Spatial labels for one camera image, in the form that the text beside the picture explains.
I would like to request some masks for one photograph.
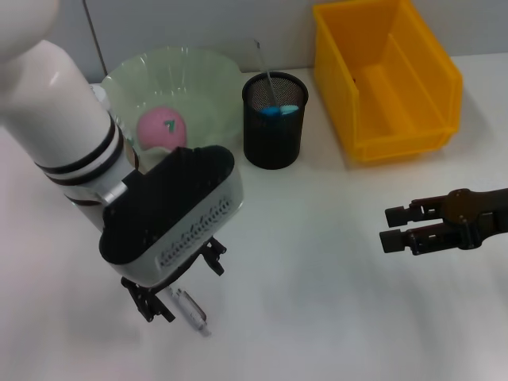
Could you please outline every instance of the blue object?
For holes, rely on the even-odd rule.
[[[276,117],[277,115],[280,115],[280,108],[277,106],[267,107],[266,109],[262,109],[261,113],[265,114],[269,117]]]
[[[288,115],[295,111],[298,111],[298,106],[295,105],[280,106],[280,112],[282,115]]]
[[[287,105],[287,106],[271,106],[266,109],[262,109],[260,112],[269,117],[276,117],[278,115],[288,115],[295,111],[298,111],[298,106],[295,105]]]

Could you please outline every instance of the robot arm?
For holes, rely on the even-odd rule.
[[[488,237],[508,233],[508,189],[484,193],[459,189],[447,196],[414,200],[407,209],[400,206],[385,213],[391,228],[409,221],[443,222],[405,232],[380,233],[384,252],[401,252],[409,247],[418,256],[449,248],[472,250]]]
[[[231,152],[177,148],[149,173],[72,59],[43,40],[57,0],[0,2],[0,123],[49,180],[102,231],[99,251],[148,321],[174,317],[155,294],[203,255],[217,274],[213,235],[240,208]]]

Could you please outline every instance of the pink ball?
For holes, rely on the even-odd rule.
[[[144,113],[137,122],[137,139],[142,149],[154,147],[173,151],[187,144],[185,122],[169,107],[156,107]]]

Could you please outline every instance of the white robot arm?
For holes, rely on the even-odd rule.
[[[0,2],[0,122],[102,231],[102,257],[124,277],[140,312],[172,320],[156,292],[199,255],[223,272],[225,248],[213,234],[243,200],[233,155],[178,148],[141,174],[72,59],[43,40],[57,11],[57,0]]]

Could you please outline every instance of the black stripe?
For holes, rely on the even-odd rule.
[[[100,155],[102,155],[107,148],[111,145],[111,142],[114,138],[114,130],[115,130],[115,124],[113,121],[113,118],[110,116],[110,131],[108,131],[108,134],[106,135],[106,138],[102,141],[102,143],[92,152],[90,152],[88,155],[83,157],[82,159],[79,159],[78,161],[75,161],[72,164],[64,165],[62,167],[43,167],[36,163],[36,165],[42,169],[44,172],[49,173],[50,175],[64,175],[66,173],[71,173],[74,171],[78,171],[81,168],[86,167],[88,164],[92,163],[94,160],[96,160]]]
[[[75,185],[81,185],[84,183],[89,183],[90,181],[98,178],[100,175],[103,175],[108,169],[110,169],[113,164],[115,164],[120,157],[124,148],[124,138],[121,135],[120,129],[118,129],[118,143],[117,147],[114,149],[113,154],[100,166],[95,168],[92,172],[87,173],[86,175],[76,177],[74,179],[53,179],[48,176],[48,178],[53,181],[55,184],[63,185],[65,187],[73,187]]]
[[[76,205],[79,206],[97,206],[101,205],[99,201],[92,201],[92,200],[74,200],[73,198],[70,198],[69,196],[65,196],[69,199],[70,202],[73,202]]]

